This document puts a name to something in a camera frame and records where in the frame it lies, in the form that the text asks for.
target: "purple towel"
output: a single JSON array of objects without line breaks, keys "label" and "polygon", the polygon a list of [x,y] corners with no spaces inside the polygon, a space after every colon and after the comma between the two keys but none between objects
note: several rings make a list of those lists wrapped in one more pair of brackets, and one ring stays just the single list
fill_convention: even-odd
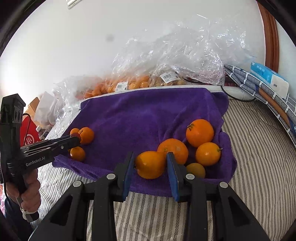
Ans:
[{"label": "purple towel", "polygon": [[[229,182],[237,162],[232,154],[228,135],[222,132],[222,115],[227,111],[228,99],[223,93],[211,93],[205,88],[160,88],[131,91],[93,98],[81,103],[81,112],[64,135],[73,128],[90,127],[94,141],[83,149],[85,161],[59,155],[54,167],[65,167],[75,173],[96,180],[111,173],[126,154],[157,150],[166,139],[183,141],[189,150],[187,164],[195,162],[196,149],[186,141],[186,128],[196,119],[208,120],[215,131],[213,142],[223,148],[220,161],[206,167],[206,179],[212,183]],[[156,196],[171,196],[168,174],[154,180],[137,175],[131,191]]]}]

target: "white price label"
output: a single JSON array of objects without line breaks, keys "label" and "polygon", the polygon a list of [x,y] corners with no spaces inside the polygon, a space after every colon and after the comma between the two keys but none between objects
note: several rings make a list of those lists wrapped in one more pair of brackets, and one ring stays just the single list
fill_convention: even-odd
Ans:
[{"label": "white price label", "polygon": [[128,89],[128,82],[120,82],[117,84],[115,88],[115,92],[117,91],[123,91]]},{"label": "white price label", "polygon": [[175,72],[165,72],[159,76],[167,84],[174,80],[181,80]]}]

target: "red bag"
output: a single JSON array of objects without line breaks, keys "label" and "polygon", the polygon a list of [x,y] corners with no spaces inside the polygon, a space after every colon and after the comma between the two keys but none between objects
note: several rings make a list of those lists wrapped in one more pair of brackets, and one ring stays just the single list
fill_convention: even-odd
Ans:
[{"label": "red bag", "polygon": [[[24,144],[25,134],[27,132],[28,125],[29,125],[29,129],[28,129],[27,137]],[[39,139],[39,134],[36,131],[36,125],[34,124],[33,121],[30,121],[30,118],[28,116],[26,116],[22,120],[22,126],[20,128],[20,146],[33,144],[38,141],[40,141],[40,139]]]}]

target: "bed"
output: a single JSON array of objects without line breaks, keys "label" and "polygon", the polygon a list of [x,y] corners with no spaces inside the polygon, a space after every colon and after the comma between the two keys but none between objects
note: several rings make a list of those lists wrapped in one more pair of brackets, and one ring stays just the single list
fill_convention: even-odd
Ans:
[{"label": "bed", "polygon": [[[296,218],[296,150],[288,134],[267,106],[259,101],[229,101],[222,130],[231,140],[237,169],[229,185],[243,200],[271,240],[281,240]],[[53,129],[49,138],[57,138]],[[42,203],[36,227],[75,181],[91,180],[52,164],[39,168]],[[213,221],[208,206],[208,239]],[[186,203],[173,198],[130,192],[124,203],[114,203],[118,240],[182,240]],[[89,220],[92,217],[90,203]],[[87,228],[91,240],[91,222]]]}]

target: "blue tissue package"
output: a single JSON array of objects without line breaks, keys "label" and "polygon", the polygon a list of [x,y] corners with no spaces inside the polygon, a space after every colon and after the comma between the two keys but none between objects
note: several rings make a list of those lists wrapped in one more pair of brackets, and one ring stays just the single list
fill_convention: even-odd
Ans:
[{"label": "blue tissue package", "polygon": [[251,63],[251,74],[272,88],[281,98],[288,94],[289,83],[282,76],[270,68],[259,63]]}]

